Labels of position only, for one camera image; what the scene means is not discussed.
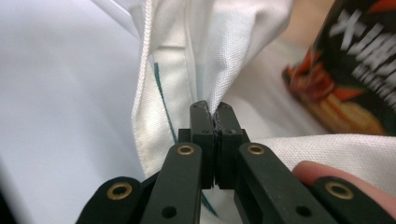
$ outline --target screw hole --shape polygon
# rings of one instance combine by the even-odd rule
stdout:
[[[165,218],[172,218],[176,216],[177,210],[173,206],[167,206],[163,209],[162,214]]]
[[[310,217],[312,215],[311,210],[303,205],[296,206],[296,212],[302,217]]]
[[[177,148],[177,153],[183,156],[190,155],[194,152],[194,148],[190,146],[181,146]]]
[[[264,154],[264,148],[259,147],[259,146],[250,146],[247,148],[247,150],[254,155],[261,155]]]
[[[332,196],[339,199],[351,200],[353,198],[352,190],[341,183],[330,181],[326,183],[325,188]]]
[[[113,189],[113,194],[115,195],[121,195],[124,194],[126,192],[126,188],[124,186],[119,186],[115,189]]]
[[[127,182],[115,183],[107,190],[107,198],[121,200],[132,193],[132,186]]]

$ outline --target human hand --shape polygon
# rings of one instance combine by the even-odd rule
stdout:
[[[396,197],[387,194],[383,190],[354,175],[313,161],[302,161],[298,163],[292,172],[303,184],[310,187],[314,185],[315,180],[323,176],[335,176],[345,179],[376,201],[396,219]]]

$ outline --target white cloth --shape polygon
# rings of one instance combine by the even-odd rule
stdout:
[[[210,112],[216,110],[242,68],[286,27],[291,1],[148,0],[143,9],[144,20],[133,14],[144,30],[132,118],[150,176],[175,143],[173,133],[189,127],[190,105],[207,100]]]

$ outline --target white fabric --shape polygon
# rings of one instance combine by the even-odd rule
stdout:
[[[189,106],[205,99],[214,112],[242,67],[286,27],[290,8],[290,0],[146,2],[132,117],[147,176],[161,168],[172,130],[189,126]]]
[[[396,138],[330,134],[258,141],[271,148],[292,169],[299,161],[337,167],[396,195]]]

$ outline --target black plastic part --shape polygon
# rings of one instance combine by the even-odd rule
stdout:
[[[203,151],[202,189],[211,189],[215,174],[215,135],[206,101],[190,106],[190,129],[190,142],[200,146]]]
[[[177,134],[177,142],[184,143],[190,141],[191,141],[190,129],[179,129]]]
[[[154,189],[159,174],[160,172],[157,172],[155,175],[152,175],[140,184],[143,190],[142,202],[144,203],[144,205],[146,205],[149,201],[149,197],[152,190]]]
[[[270,148],[238,151],[235,204],[244,223],[337,223]]]
[[[248,133],[245,129],[242,129],[242,143],[249,143]]]
[[[7,201],[3,197],[2,190],[0,190],[0,220],[2,223],[12,224],[16,223],[14,216],[11,213],[11,210],[8,207]]]
[[[131,186],[131,192],[123,186]],[[111,199],[108,193],[122,196]],[[91,197],[82,210],[77,224],[127,224],[139,223],[144,205],[141,200],[140,182],[129,177],[117,177],[103,184]]]
[[[201,162],[199,146],[192,143],[173,145],[140,223],[199,223]]]
[[[312,191],[340,223],[396,223],[373,199],[344,179],[319,178]]]
[[[233,189],[234,159],[236,151],[247,138],[239,125],[233,108],[220,103],[215,114],[216,132],[219,138],[217,151],[216,182],[220,189]]]

